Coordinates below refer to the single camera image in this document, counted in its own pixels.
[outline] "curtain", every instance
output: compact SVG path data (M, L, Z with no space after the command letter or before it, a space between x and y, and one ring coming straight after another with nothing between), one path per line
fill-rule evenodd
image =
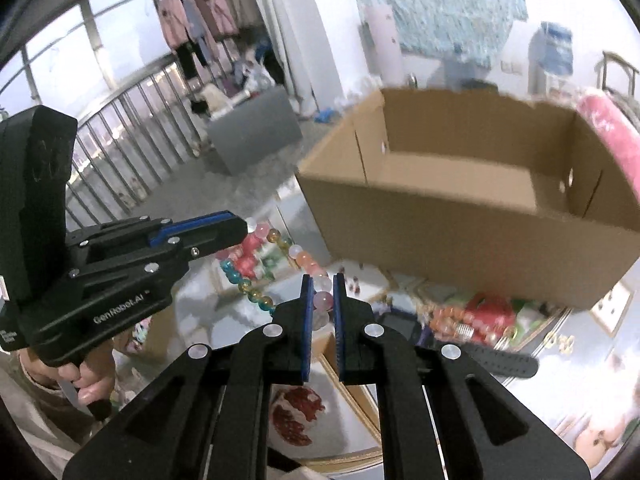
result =
M296 99L300 107L299 114L311 117L318 106L283 0L256 0L256 2L273 49L284 70L287 92Z

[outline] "gray floor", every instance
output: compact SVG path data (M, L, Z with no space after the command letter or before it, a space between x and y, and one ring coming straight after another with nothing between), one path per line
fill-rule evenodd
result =
M312 121L303 121L300 127L300 142L268 156L241 175L225 174L215 152L201 154L178 168L145 203L132 210L131 216L147 214L180 221L220 210L251 216L293 175L297 163L330 129Z

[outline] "cardboard box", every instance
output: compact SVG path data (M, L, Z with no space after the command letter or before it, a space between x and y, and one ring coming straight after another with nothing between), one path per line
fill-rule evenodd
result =
M300 164L337 258L591 308L640 255L640 208L575 112L493 92L385 89Z

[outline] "railing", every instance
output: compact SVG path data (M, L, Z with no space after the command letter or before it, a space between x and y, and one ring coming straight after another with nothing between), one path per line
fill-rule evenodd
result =
M174 57L165 56L92 105L78 123L66 187L69 231L130 216L178 166L199 155L204 123L187 98L225 77L211 67L205 74L192 88Z

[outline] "pink plush blanket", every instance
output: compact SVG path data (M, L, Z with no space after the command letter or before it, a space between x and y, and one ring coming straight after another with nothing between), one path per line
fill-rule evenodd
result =
M590 89L580 98L578 113L595 129L613 154L640 202L640 134L601 90Z

